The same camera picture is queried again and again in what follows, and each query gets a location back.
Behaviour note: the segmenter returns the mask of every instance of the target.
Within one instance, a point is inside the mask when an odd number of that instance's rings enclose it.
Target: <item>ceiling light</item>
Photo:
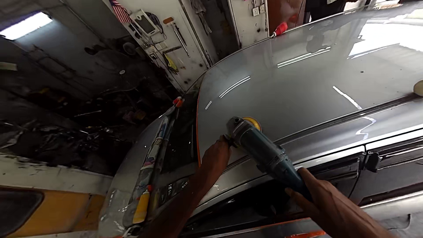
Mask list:
[[[37,30],[40,27],[49,24],[52,21],[53,20],[51,20],[46,14],[39,12],[17,24],[14,24],[0,31],[0,35],[3,35],[6,39],[9,40],[16,40],[30,32]]]

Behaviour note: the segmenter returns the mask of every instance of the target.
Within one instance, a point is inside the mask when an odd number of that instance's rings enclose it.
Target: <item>flag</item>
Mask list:
[[[132,22],[126,9],[119,4],[116,0],[110,0],[112,8],[115,11],[115,15],[121,23]]]

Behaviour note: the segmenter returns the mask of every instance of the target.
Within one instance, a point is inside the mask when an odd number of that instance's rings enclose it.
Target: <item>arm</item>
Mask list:
[[[230,156],[228,143],[224,136],[220,136],[204,153],[201,167],[190,178],[187,186],[140,237],[177,237],[201,199],[225,170]]]
[[[310,191],[313,203],[290,188],[285,191],[328,235],[333,238],[394,237],[331,183],[316,179],[304,168],[298,173]]]

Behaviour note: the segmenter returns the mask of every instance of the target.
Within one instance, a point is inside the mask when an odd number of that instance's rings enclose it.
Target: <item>silver car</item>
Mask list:
[[[379,220],[423,210],[423,2],[387,1],[290,29],[210,68],[151,123],[121,164],[99,235],[148,225],[189,182],[233,116],[257,120],[296,168],[332,182]],[[304,217],[241,149],[181,233],[202,237]],[[152,185],[147,218],[133,224]],[[392,206],[392,201],[408,206]],[[391,205],[389,209],[380,205]]]

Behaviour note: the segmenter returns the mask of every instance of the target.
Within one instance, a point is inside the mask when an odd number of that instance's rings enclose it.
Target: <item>small monitor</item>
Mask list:
[[[131,14],[131,18],[134,20],[135,24],[142,30],[142,32],[147,36],[152,36],[159,31],[157,26],[153,21],[147,16],[143,10],[139,10],[136,13]]]

